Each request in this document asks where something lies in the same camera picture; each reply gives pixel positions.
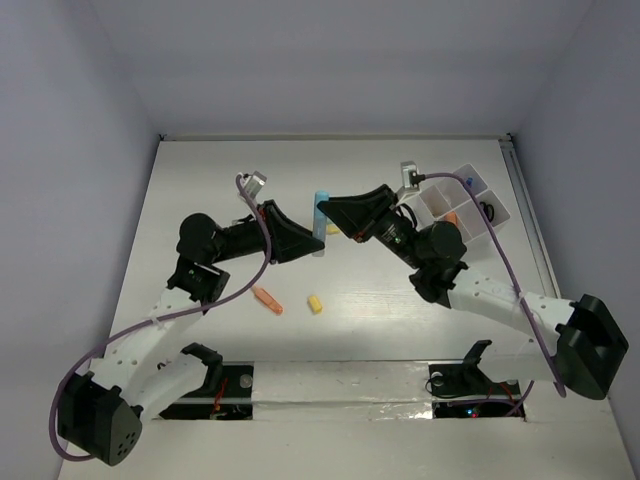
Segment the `blue highlighter pen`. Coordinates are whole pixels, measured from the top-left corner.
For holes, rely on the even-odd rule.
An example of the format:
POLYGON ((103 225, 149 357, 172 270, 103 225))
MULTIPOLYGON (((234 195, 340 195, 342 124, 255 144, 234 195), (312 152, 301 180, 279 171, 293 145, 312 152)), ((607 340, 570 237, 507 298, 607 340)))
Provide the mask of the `blue highlighter pen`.
POLYGON ((314 211, 313 211, 313 237, 316 240, 325 243, 327 231, 326 215, 319 209, 319 203, 329 199, 329 193, 324 190, 316 191, 314 194, 314 211))

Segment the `yellow pen cap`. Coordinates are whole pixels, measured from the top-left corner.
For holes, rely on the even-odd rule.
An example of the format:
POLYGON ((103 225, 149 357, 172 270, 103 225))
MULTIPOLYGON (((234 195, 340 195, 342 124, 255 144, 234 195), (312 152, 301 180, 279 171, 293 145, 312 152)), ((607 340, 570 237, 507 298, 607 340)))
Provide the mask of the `yellow pen cap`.
POLYGON ((308 306, 309 306, 311 312, 314 315, 317 315, 317 314, 320 314, 320 313, 323 312, 323 305, 322 305, 320 299, 317 296, 315 296, 315 295, 309 296, 308 299, 307 299, 307 303, 308 303, 308 306))

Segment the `grey orange-tipped marker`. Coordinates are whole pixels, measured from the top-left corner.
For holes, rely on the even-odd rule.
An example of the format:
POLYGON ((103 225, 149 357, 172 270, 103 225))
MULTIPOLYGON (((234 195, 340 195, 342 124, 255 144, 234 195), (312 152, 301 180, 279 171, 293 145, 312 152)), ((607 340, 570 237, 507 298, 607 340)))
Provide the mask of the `grey orange-tipped marker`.
POLYGON ((459 218, 455 212, 448 212, 447 214, 445 214, 443 216, 443 221, 448 222, 456 228, 460 228, 459 218))

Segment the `black scissors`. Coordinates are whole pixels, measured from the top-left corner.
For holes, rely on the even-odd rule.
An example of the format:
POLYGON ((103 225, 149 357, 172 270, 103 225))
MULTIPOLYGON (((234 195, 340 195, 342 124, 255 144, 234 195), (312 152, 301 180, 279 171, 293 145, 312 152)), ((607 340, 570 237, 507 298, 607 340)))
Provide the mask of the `black scissors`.
POLYGON ((496 211, 495 208, 492 204, 487 203, 485 201, 480 201, 480 206, 481 209, 484 213, 484 215, 486 216, 486 218, 488 219, 489 222, 493 222, 495 219, 495 215, 496 215, 496 211))

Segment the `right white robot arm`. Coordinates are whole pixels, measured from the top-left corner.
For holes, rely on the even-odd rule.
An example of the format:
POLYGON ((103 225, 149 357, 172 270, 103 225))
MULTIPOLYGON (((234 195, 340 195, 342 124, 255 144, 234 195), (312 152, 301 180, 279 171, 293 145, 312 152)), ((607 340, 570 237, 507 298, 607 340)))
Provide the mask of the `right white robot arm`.
POLYGON ((382 185, 363 195, 331 197, 318 208, 348 238, 376 239, 413 268, 409 280, 426 302, 530 335, 558 386, 591 400, 608 395, 629 343, 601 299, 545 297, 494 280, 464 262, 467 248, 453 223, 418 229, 397 213, 397 204, 396 194, 382 185))

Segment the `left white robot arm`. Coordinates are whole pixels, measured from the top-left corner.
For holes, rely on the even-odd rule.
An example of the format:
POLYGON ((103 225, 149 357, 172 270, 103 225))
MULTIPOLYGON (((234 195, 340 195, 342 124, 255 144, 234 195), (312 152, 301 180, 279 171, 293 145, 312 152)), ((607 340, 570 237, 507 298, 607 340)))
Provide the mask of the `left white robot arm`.
POLYGON ((263 263, 286 263, 323 250, 313 232, 288 219, 274 201, 229 226, 204 213, 179 229, 178 260, 166 288, 141 327, 129 327, 90 354, 84 374, 62 380, 50 418, 50 437, 64 439, 109 466, 133 450, 147 423, 186 394, 215 393, 223 358, 183 333, 226 302, 229 280, 217 263, 262 252, 263 263))

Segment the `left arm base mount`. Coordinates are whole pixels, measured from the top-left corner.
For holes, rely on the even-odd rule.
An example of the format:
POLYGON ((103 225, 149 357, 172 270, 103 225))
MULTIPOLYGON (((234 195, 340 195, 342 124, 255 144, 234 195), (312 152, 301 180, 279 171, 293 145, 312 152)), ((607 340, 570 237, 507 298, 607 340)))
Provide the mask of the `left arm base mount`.
POLYGON ((213 390, 188 393, 159 417, 163 420, 251 420, 253 376, 253 364, 224 365, 221 379, 213 390))

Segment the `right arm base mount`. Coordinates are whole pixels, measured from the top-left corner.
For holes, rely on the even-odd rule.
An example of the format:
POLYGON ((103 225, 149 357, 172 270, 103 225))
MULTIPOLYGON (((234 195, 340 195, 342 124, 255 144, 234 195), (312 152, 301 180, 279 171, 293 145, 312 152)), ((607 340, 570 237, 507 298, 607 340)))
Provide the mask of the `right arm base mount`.
POLYGON ((435 419, 526 418, 519 383, 494 382, 479 368, 491 344, 477 341, 462 360, 429 365, 425 390, 435 419))

